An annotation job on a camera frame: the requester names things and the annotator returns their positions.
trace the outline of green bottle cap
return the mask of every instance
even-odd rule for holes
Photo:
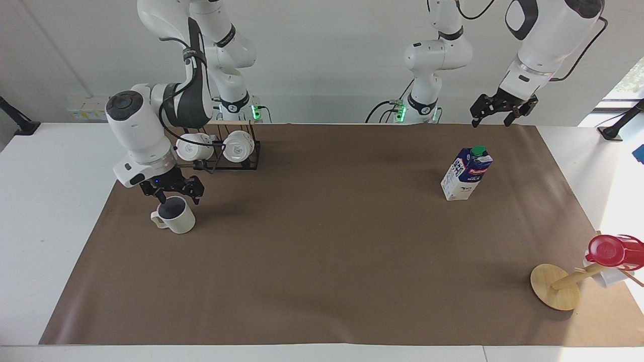
[[[484,152],[485,146],[475,146],[472,148],[472,155],[474,155],[474,157],[481,157]]]

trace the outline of window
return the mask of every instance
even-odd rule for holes
[[[604,97],[599,109],[627,109],[644,98],[644,59],[640,60],[630,70],[626,77]]]

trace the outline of mug handle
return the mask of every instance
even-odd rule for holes
[[[159,229],[167,229],[169,226],[161,219],[158,212],[150,214],[150,220],[154,221]]]

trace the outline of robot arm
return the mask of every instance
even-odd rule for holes
[[[204,187],[196,176],[184,178],[160,119],[181,128],[201,128],[212,119],[209,61],[214,71],[237,76],[235,87],[218,82],[222,94],[234,90],[249,98],[234,67],[251,66],[256,52],[246,38],[236,33],[223,9],[223,0],[138,0],[137,9],[148,29],[161,40],[174,41],[183,48],[186,81],[138,84],[110,98],[106,105],[108,122],[128,150],[114,172],[124,186],[138,184],[145,195],[161,202],[166,200],[165,191],[173,191],[190,196],[198,204]]]
[[[513,0],[506,24],[522,41],[497,94],[481,95],[470,108],[472,124],[498,112],[509,111],[505,125],[529,115],[538,103],[535,92],[543,88],[581,45],[600,18],[604,0]]]
[[[257,50],[254,45],[237,32],[223,0],[195,1],[190,6],[190,15],[207,39],[208,74],[219,89],[221,117],[225,120],[255,118],[253,96],[237,70],[255,64]]]
[[[414,74],[414,84],[404,100],[401,122],[430,122],[442,88],[436,71],[462,68],[472,60],[472,46],[464,36],[457,3],[432,0],[430,16],[439,32],[438,40],[415,43],[405,51],[405,63]]]

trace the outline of white mug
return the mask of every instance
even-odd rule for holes
[[[197,143],[213,144],[210,136],[205,133],[188,133],[181,138]],[[207,160],[213,156],[213,153],[214,147],[200,146],[184,140],[176,141],[176,154],[184,161]]]
[[[591,264],[593,263],[586,260],[586,258],[583,259],[584,267],[587,267]],[[597,284],[600,285],[600,287],[608,288],[611,285],[615,285],[619,282],[625,281],[629,277],[624,275],[624,273],[622,273],[621,270],[617,268],[609,268],[599,274],[595,274],[594,276],[592,276],[592,278],[597,282]]]
[[[194,214],[185,198],[170,196],[165,204],[159,204],[150,214],[159,229],[170,229],[175,234],[185,234],[194,227]]]
[[[223,142],[225,148],[223,149],[224,157],[236,164],[246,161],[247,158],[255,151],[255,141],[252,140],[251,135],[245,131],[235,131],[228,135],[228,138]]]

